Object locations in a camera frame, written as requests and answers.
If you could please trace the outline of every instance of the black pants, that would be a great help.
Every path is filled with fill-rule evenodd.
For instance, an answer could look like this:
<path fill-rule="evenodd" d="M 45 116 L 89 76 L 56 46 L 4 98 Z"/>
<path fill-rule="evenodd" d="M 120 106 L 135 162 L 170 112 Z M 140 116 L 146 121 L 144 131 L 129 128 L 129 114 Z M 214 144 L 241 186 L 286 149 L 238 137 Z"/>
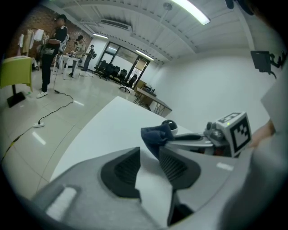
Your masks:
<path fill-rule="evenodd" d="M 91 58 L 92 57 L 86 57 L 86 60 L 85 60 L 85 62 L 84 62 L 84 66 L 83 66 L 83 69 L 82 69 L 82 71 L 87 71 L 87 69 L 88 69 L 88 66 L 89 66 L 89 62 L 91 61 Z"/>
<path fill-rule="evenodd" d="M 73 61 L 72 72 L 71 72 L 72 75 L 73 75 L 73 73 L 74 73 L 76 63 L 77 63 L 77 61 Z"/>
<path fill-rule="evenodd" d="M 51 65 L 55 55 L 43 54 L 42 56 L 42 92 L 47 92 L 50 84 Z"/>

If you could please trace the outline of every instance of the wooden table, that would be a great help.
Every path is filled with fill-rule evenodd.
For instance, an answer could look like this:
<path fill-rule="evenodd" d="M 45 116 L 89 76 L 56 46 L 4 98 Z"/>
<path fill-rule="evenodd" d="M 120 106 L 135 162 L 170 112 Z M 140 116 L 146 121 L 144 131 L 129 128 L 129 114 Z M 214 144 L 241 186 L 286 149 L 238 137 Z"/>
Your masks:
<path fill-rule="evenodd" d="M 135 100 L 133 101 L 134 104 L 140 105 L 142 100 L 144 99 L 144 97 L 148 97 L 148 98 L 152 99 L 154 102 L 156 102 L 156 107 L 153 111 L 154 113 L 162 116 L 162 114 L 166 108 L 172 111 L 172 109 L 167 104 L 165 104 L 163 101 L 159 100 L 158 98 L 154 97 L 153 95 L 149 94 L 148 92 L 146 92 L 140 88 L 137 88 L 137 92 L 139 94 L 135 98 Z"/>

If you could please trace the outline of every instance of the white wall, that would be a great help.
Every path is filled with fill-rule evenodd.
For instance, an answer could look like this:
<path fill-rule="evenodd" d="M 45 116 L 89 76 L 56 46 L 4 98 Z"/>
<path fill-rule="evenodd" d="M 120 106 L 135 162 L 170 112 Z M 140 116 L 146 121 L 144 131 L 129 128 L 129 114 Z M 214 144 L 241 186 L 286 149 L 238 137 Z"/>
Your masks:
<path fill-rule="evenodd" d="M 155 62 L 150 62 L 144 74 L 141 77 L 141 81 L 146 82 L 146 84 L 151 84 L 153 78 L 157 75 L 159 70 L 160 70 L 160 65 L 158 65 Z"/>
<path fill-rule="evenodd" d="M 116 56 L 112 62 L 114 66 L 120 67 L 120 70 L 127 70 L 127 73 L 129 73 L 130 69 L 132 68 L 133 64 L 119 56 Z"/>
<path fill-rule="evenodd" d="M 95 57 L 94 59 L 91 59 L 91 61 L 89 62 L 88 69 L 94 70 L 94 67 L 96 64 L 98 64 L 98 61 L 101 58 L 107 43 L 108 43 L 108 39 L 104 39 L 104 38 L 103 39 L 102 38 L 92 39 L 92 41 L 90 42 L 90 44 L 88 46 L 87 52 L 89 52 L 89 50 L 90 50 L 89 47 L 93 44 L 94 45 L 94 51 L 97 54 L 97 57 Z"/>
<path fill-rule="evenodd" d="M 247 112 L 254 132 L 269 119 L 260 99 L 274 82 L 255 69 L 249 50 L 222 50 L 168 63 L 152 84 L 173 110 L 166 118 L 193 132 L 235 111 Z"/>

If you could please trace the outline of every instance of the black chair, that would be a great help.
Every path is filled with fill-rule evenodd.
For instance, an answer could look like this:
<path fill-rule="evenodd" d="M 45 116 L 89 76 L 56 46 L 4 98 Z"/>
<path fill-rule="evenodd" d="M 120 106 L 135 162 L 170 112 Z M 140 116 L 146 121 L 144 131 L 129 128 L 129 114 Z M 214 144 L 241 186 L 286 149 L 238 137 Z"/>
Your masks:
<path fill-rule="evenodd" d="M 107 64 L 103 76 L 100 76 L 100 78 L 104 77 L 105 80 L 109 80 L 109 76 L 113 73 L 115 66 L 112 64 Z"/>
<path fill-rule="evenodd" d="M 106 60 L 104 60 L 99 65 L 96 65 L 96 67 L 94 67 L 95 71 L 93 73 L 103 75 L 106 66 L 107 66 L 107 63 L 106 63 Z"/>
<path fill-rule="evenodd" d="M 121 81 L 124 81 L 126 75 L 127 75 L 127 70 L 121 70 L 118 78 L 119 78 Z"/>
<path fill-rule="evenodd" d="M 118 77 L 118 73 L 120 71 L 120 67 L 116 66 L 113 73 L 111 74 L 114 77 Z"/>
<path fill-rule="evenodd" d="M 133 77 L 130 79 L 129 82 L 122 81 L 122 84 L 124 87 L 120 87 L 120 89 L 125 89 L 125 92 L 128 91 L 130 93 L 130 90 L 127 89 L 127 87 L 132 87 L 133 83 L 137 80 L 137 74 L 134 74 Z"/>

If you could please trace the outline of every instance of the man in black shirt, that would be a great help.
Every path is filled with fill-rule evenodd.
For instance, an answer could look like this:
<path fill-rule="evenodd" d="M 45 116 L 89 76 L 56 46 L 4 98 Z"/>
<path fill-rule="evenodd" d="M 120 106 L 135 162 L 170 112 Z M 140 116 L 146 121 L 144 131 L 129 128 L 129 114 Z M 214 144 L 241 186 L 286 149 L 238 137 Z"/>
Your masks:
<path fill-rule="evenodd" d="M 67 27 L 65 26 L 66 19 L 67 18 L 64 14 L 61 14 L 56 18 L 55 34 L 52 38 L 46 41 L 46 46 L 42 56 L 42 89 L 41 92 L 37 95 L 37 98 L 41 98 L 48 94 L 47 87 L 50 84 L 50 68 L 54 57 L 58 53 L 60 44 L 67 37 Z"/>
<path fill-rule="evenodd" d="M 84 66 L 83 66 L 83 69 L 82 71 L 87 71 L 88 69 L 88 66 L 89 66 L 89 62 L 91 61 L 91 58 L 92 56 L 95 54 L 94 52 L 94 45 L 91 45 L 91 50 L 89 51 L 89 53 L 87 53 L 87 57 L 86 57 L 86 60 L 84 62 Z"/>

